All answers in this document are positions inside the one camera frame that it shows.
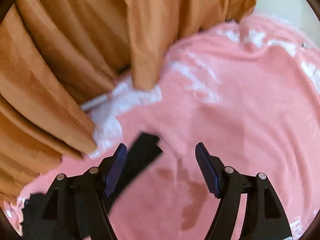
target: pink cloth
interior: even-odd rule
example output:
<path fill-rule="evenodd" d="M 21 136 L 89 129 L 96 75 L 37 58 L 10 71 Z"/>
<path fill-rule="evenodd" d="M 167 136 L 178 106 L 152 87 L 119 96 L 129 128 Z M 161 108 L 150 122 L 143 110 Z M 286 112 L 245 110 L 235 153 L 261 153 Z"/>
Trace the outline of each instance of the pink cloth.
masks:
<path fill-rule="evenodd" d="M 196 162 L 198 142 L 242 174 L 266 173 L 298 239 L 320 206 L 319 49 L 293 27 L 253 15 L 175 43 L 164 64 L 153 91 L 125 81 L 90 113 L 95 159 L 63 158 L 20 197 L 46 192 L 58 173 L 82 174 L 145 131 L 161 138 L 164 154 L 113 206 L 119 240 L 204 239 L 219 200 Z M 232 239 L 243 215 L 242 201 Z"/>

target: wet stain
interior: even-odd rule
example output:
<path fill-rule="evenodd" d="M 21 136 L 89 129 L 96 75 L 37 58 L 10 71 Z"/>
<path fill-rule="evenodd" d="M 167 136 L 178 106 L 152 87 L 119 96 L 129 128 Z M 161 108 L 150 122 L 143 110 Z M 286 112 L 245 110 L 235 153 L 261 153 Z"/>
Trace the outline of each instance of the wet stain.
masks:
<path fill-rule="evenodd" d="M 172 170 L 166 168 L 159 168 L 157 169 L 157 173 L 160 175 L 161 178 L 165 180 L 174 180 L 174 174 Z"/>
<path fill-rule="evenodd" d="M 184 180 L 189 187 L 189 195 L 191 204 L 184 207 L 182 211 L 183 223 L 181 229 L 183 231 L 193 228 L 199 218 L 201 209 L 209 191 L 205 183 L 199 183 L 189 179 L 189 172 L 182 167 L 182 160 L 178 160 L 178 179 Z"/>

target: black fabric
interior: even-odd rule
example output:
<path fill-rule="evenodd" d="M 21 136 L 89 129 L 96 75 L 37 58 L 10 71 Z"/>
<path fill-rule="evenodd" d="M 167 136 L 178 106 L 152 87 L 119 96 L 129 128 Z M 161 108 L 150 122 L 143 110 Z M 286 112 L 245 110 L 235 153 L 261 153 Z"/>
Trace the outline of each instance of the black fabric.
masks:
<path fill-rule="evenodd" d="M 128 152 L 127 160 L 115 191 L 103 201 L 108 214 L 124 189 L 162 153 L 162 150 L 157 146 L 158 141 L 159 138 L 157 136 L 146 133 L 140 134 L 137 138 Z M 30 199 L 25 202 L 25 207 L 22 210 L 24 221 L 21 224 L 24 240 L 51 240 L 55 221 L 42 220 L 38 214 L 43 198 L 44 194 L 37 193 L 31 195 Z M 83 199 L 79 194 L 75 194 L 75 205 L 80 238 L 84 239 L 89 236 L 89 224 L 84 215 Z"/>

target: white wall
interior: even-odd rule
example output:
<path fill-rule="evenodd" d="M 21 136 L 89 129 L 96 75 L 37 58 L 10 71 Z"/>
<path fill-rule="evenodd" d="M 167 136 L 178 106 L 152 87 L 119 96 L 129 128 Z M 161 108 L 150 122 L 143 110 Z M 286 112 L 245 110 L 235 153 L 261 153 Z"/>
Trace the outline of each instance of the white wall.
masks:
<path fill-rule="evenodd" d="M 320 22 L 306 0 L 257 0 L 255 11 L 291 22 L 320 48 Z"/>

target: orange curtain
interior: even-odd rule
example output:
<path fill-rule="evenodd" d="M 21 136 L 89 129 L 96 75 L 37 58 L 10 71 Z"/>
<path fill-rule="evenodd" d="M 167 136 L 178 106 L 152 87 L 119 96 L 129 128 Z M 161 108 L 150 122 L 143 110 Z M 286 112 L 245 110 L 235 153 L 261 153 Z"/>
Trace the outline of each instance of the orange curtain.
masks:
<path fill-rule="evenodd" d="M 226 20 L 256 0 L 16 0 L 0 25 L 0 194 L 94 150 L 79 104 L 113 89 L 131 66 L 150 89 L 177 39 Z"/>

